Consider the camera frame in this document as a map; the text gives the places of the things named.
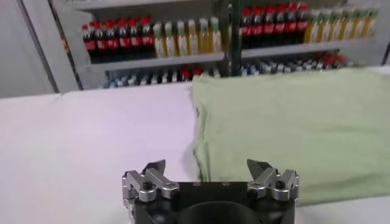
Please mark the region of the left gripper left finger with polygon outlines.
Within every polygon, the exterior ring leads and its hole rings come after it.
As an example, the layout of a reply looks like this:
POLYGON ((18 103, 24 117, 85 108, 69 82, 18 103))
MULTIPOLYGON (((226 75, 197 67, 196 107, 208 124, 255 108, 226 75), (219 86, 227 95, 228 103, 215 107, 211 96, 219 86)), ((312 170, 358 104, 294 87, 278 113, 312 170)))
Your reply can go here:
POLYGON ((179 192, 179 183, 164 176, 166 161, 151 162, 141 171, 126 171, 122 176, 123 200, 154 201, 158 194, 173 199, 179 192))

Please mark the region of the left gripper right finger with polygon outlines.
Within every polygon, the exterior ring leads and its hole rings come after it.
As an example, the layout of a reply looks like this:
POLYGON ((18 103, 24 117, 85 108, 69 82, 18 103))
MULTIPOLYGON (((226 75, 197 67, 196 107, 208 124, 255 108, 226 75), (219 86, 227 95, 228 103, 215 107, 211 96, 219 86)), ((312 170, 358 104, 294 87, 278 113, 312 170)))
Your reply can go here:
POLYGON ((253 178, 247 183, 247 193, 256 199, 271 197, 277 201, 296 200, 299 197, 299 175, 286 169, 280 173, 267 162, 247 159, 247 166, 253 178))

